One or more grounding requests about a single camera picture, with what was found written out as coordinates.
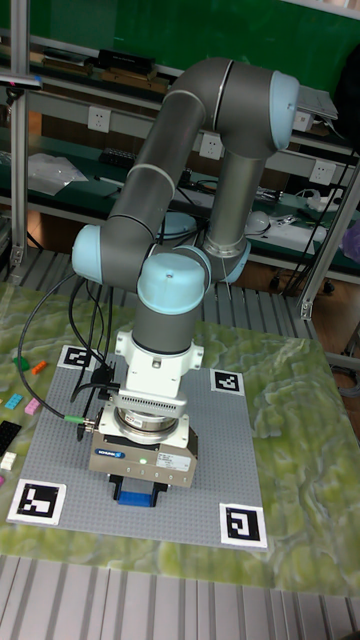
pink lego brick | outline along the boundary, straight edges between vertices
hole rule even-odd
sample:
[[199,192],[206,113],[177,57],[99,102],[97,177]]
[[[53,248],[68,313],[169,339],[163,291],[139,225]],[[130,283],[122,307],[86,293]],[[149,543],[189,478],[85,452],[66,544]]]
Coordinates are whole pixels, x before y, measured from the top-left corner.
[[39,407],[40,407],[40,402],[38,402],[36,398],[33,398],[32,400],[30,400],[29,404],[26,405],[25,413],[28,413],[29,416],[33,416],[35,411],[37,411]]

green wall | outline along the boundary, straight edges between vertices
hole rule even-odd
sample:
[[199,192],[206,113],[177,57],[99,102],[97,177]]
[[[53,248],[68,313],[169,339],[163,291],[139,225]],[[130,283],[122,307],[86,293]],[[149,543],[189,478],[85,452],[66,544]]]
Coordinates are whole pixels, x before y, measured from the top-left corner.
[[[0,0],[0,27],[9,28],[9,7]],[[180,69],[227,56],[332,91],[360,21],[280,0],[32,0],[31,33]]]

gray baseplate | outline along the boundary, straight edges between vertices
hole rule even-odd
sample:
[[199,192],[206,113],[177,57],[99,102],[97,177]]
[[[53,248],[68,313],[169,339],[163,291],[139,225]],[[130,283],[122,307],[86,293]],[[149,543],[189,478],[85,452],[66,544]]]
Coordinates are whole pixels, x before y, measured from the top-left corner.
[[[110,359],[117,363],[117,381],[122,380],[124,360]],[[86,372],[83,383],[90,375]],[[69,402],[78,377],[78,368],[57,367],[52,380],[47,401],[65,414],[82,415],[86,404],[88,390]],[[75,425],[42,410],[21,477],[66,485],[60,529],[224,547],[219,504],[262,506],[245,397],[211,391],[208,369],[189,371],[182,388],[199,436],[198,464],[191,488],[169,487],[155,508],[114,501],[107,475],[88,469],[92,435],[86,433],[79,443]],[[101,407],[96,398],[88,412],[92,418]]]

power outlet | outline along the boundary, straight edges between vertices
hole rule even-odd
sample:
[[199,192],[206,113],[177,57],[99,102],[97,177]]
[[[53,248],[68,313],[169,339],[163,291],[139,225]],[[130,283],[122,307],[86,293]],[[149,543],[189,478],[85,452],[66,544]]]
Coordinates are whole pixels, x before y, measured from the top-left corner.
[[317,184],[330,184],[336,170],[336,164],[332,162],[324,162],[316,160],[312,174],[309,178],[310,182]]
[[110,109],[100,109],[99,107],[89,107],[88,129],[109,133],[110,130]]
[[204,133],[199,151],[199,156],[219,160],[222,152],[220,136]]

robotic arm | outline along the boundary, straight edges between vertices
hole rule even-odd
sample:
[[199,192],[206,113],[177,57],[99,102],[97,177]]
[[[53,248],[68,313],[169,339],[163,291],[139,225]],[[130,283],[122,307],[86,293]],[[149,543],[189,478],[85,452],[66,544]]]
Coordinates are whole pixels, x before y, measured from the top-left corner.
[[[105,225],[79,233],[74,270],[138,293],[134,330],[116,345],[126,383],[105,409],[103,433],[144,446],[191,440],[179,389],[186,371],[201,366],[203,350],[192,342],[198,306],[211,279],[238,277],[247,216],[266,159],[289,143],[298,88],[278,71],[223,58],[194,65],[166,95]],[[156,236],[201,127],[219,132],[226,150],[209,231],[202,250],[164,252]]]

